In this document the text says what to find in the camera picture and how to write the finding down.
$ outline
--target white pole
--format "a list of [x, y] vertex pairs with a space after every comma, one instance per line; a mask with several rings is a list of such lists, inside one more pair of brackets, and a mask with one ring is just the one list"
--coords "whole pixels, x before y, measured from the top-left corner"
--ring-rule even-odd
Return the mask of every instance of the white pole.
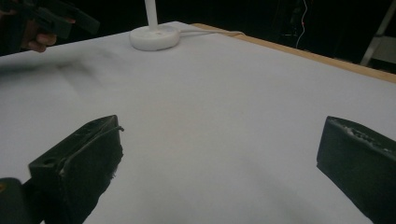
[[155, 0], [145, 0], [146, 12], [148, 14], [148, 28], [150, 31], [158, 30], [157, 9]]

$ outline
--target table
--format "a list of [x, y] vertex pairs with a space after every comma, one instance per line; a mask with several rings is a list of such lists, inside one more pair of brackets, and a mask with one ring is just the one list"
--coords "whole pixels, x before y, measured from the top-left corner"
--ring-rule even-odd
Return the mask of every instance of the table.
[[[171, 22], [179, 29], [191, 26]], [[0, 58], [0, 176], [117, 114], [124, 157], [85, 223], [371, 223], [316, 168], [327, 116], [396, 139], [396, 85], [225, 35], [128, 34]]]

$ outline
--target dark background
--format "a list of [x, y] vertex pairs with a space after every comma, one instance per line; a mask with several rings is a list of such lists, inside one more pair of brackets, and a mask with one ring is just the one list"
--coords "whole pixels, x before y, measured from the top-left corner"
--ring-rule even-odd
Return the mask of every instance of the dark background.
[[[101, 22], [97, 35], [73, 28], [59, 43], [114, 35], [148, 24], [144, 0], [72, 0]], [[299, 49], [359, 63], [391, 0], [306, 0]], [[205, 23], [295, 48], [302, 33], [303, 0], [157, 0], [159, 23]], [[386, 35], [396, 36], [395, 18]]]

